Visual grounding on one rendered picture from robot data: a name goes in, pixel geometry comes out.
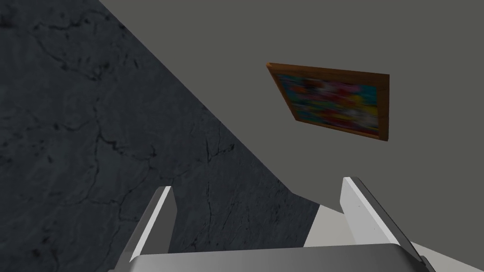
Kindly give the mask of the colourful picture in wooden frame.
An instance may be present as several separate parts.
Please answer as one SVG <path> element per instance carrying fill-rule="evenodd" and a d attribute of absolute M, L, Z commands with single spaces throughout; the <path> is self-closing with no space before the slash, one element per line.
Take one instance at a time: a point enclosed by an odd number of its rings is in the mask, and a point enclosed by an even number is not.
<path fill-rule="evenodd" d="M 390 75 L 267 63 L 295 120 L 389 139 Z"/>

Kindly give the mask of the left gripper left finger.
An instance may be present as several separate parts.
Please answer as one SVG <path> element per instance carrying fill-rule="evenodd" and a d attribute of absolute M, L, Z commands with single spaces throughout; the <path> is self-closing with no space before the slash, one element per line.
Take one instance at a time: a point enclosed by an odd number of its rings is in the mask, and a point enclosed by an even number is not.
<path fill-rule="evenodd" d="M 140 255 L 167 254 L 176 215 L 173 188 L 159 187 L 132 234 L 129 261 Z"/>

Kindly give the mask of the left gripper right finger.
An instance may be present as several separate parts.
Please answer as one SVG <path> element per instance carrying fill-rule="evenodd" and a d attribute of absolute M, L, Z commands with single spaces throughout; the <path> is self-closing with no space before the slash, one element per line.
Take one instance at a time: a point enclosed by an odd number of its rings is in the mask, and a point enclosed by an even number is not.
<path fill-rule="evenodd" d="M 344 177 L 340 205 L 357 244 L 396 244 L 421 263 L 410 240 L 358 177 Z"/>

